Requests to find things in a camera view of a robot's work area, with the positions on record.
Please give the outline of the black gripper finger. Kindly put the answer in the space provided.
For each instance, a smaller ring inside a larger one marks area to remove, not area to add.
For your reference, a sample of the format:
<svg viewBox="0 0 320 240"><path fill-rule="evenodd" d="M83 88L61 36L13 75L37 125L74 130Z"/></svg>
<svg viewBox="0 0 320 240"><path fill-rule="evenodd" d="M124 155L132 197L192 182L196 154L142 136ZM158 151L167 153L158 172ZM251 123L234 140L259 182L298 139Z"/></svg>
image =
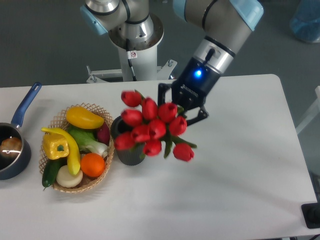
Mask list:
<svg viewBox="0 0 320 240"><path fill-rule="evenodd" d="M209 116L209 113L207 112L207 110L206 110L206 108L205 108L205 106L203 104L199 105L199 106L193 106L193 105L188 106L188 107L184 108L183 114L186 115L186 113L188 111L191 111L191 110L196 109L196 108L199 108L197 116L194 117L194 118L191 118L191 119L186 118L186 123L187 123L188 126L191 126L191 125L193 125L195 123L198 123L198 122L206 119Z"/></svg>
<svg viewBox="0 0 320 240"><path fill-rule="evenodd" d="M166 94L171 90L171 83L159 83L158 84L158 94L157 94L157 104L163 105L166 103Z"/></svg>

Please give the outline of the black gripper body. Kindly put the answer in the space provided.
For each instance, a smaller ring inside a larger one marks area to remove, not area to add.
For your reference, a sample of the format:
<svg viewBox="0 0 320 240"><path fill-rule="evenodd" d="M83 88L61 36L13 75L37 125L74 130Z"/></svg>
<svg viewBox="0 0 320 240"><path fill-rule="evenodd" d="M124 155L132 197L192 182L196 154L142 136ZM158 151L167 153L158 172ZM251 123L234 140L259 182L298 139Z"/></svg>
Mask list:
<svg viewBox="0 0 320 240"><path fill-rule="evenodd" d="M201 107L221 75L195 58L191 58L181 75L172 82L172 102L192 110Z"/></svg>

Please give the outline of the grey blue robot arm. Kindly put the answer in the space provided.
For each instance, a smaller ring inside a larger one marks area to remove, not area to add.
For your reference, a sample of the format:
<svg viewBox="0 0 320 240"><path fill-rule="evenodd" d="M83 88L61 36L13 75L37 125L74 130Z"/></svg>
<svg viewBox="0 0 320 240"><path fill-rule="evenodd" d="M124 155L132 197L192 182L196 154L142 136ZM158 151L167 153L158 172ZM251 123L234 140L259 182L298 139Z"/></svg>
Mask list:
<svg viewBox="0 0 320 240"><path fill-rule="evenodd" d="M175 0L174 12L205 32L205 37L173 83L158 86L158 103L167 91L184 111L198 109L188 125L208 117L206 97L255 30L264 9L256 0ZM108 34L117 47L122 78L157 80L157 47L164 36L161 20L147 0L87 0L80 12L98 35Z"/></svg>

